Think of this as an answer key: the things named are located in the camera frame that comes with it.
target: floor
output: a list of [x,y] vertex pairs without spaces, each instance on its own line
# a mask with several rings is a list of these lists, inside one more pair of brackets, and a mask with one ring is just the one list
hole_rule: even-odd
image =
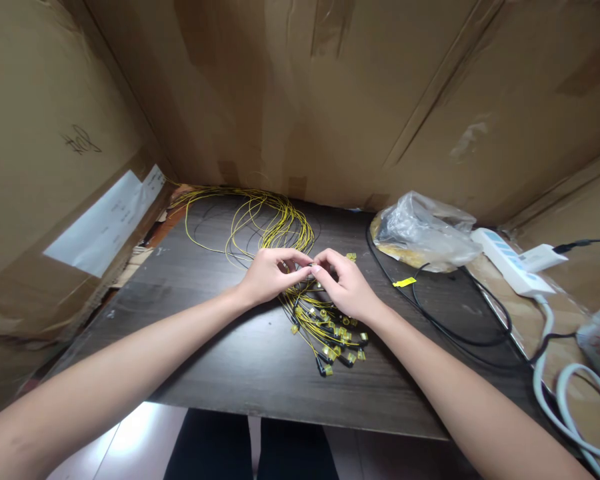
[[[48,480],[161,480],[187,410],[144,402],[68,458]],[[259,419],[249,418],[254,473]],[[478,478],[452,443],[326,427],[342,480]]]

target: forearm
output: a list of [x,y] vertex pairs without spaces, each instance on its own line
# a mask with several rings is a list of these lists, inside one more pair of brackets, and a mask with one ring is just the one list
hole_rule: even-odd
[[230,289],[82,360],[0,413],[0,478],[48,473],[119,422],[252,305]]
[[484,478],[591,478],[518,406],[392,309],[384,306],[367,322],[416,380]]

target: white paper label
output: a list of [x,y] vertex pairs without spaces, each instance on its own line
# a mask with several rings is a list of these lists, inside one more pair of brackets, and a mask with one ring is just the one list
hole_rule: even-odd
[[165,183],[157,165],[144,182],[126,172],[44,252],[52,259],[102,277]]

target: wooden table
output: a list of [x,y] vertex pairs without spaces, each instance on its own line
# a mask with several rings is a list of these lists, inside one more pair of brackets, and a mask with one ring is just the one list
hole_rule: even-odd
[[[202,199],[189,212],[189,232],[198,242],[224,250],[240,197]],[[393,288],[366,242],[367,213],[295,202],[317,235],[313,253],[331,247],[355,252],[357,264],[378,296],[406,320],[476,370],[498,390],[547,428],[531,391],[531,372],[494,370],[468,359]],[[272,216],[266,212],[264,217]],[[257,236],[244,229],[238,244],[256,251]],[[414,273],[408,265],[379,253],[394,279]],[[60,360],[58,373],[116,340],[217,295],[244,276],[223,254],[204,250],[187,237],[182,220],[168,234],[114,300],[100,312]],[[419,298],[440,321],[474,339],[489,339],[502,330],[474,284],[464,274],[424,272],[417,283]],[[290,332],[290,322],[277,300],[236,320],[206,344],[151,396],[151,401],[261,417],[274,417],[398,433],[432,439],[448,434],[435,412],[391,352],[373,334],[367,361],[348,369],[336,362],[334,375],[319,376],[307,344]],[[358,326],[358,331],[365,328]],[[514,346],[480,349],[486,358],[514,363]]]

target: leg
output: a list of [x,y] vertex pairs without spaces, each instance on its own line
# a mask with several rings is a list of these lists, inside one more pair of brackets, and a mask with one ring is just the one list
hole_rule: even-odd
[[253,480],[246,416],[189,409],[164,479],[192,478]]
[[258,480],[338,480],[320,425],[262,419]]

